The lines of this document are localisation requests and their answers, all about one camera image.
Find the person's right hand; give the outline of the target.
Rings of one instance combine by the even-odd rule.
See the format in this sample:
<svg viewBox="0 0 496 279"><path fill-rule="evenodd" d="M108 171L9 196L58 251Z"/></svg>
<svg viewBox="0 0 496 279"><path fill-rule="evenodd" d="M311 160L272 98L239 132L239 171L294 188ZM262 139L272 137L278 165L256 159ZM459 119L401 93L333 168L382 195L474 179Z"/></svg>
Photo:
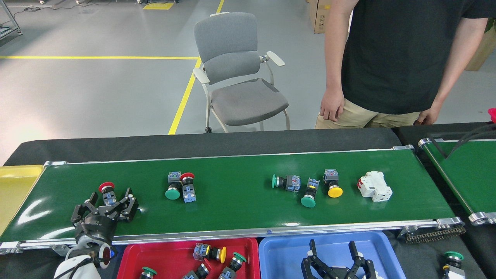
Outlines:
<svg viewBox="0 0 496 279"><path fill-rule="evenodd" d="M344 111L345 98L340 86L327 87L321 99L319 115L324 120L337 122Z"/></svg>

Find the person's left hand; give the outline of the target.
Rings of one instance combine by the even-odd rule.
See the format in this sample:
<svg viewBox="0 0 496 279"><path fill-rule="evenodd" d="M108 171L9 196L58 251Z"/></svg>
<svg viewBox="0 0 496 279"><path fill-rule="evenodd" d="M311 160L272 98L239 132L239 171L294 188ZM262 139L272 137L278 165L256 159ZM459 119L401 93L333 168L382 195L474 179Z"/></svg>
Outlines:
<svg viewBox="0 0 496 279"><path fill-rule="evenodd" d="M414 121L414 125L432 125L439 118L441 106L432 105L431 108L422 111L418 118Z"/></svg>

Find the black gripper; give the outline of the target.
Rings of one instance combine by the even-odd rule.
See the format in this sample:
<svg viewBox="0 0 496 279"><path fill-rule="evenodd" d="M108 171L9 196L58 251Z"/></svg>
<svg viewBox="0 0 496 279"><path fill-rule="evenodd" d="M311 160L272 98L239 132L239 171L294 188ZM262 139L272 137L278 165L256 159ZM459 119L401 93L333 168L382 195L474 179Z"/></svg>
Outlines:
<svg viewBox="0 0 496 279"><path fill-rule="evenodd" d="M374 263L372 260L366 260L358 254L355 242L348 244L349 250L354 261L350 269L332 269L317 257L317 248L315 241L309 242L310 251L308 256L302 259L301 270L304 279L317 279L312 273L312 268L321 276L322 279L358 279L356 273L358 268L362 268L367 279L376 279Z"/></svg>
<svg viewBox="0 0 496 279"><path fill-rule="evenodd" d="M120 200L113 188L104 188L104 215L99 214L97 201L98 195L93 192L74 209L71 222L76 228L76 247L88 247L88 243L112 245L117 221L132 221L139 205L131 188L126 189Z"/></svg>

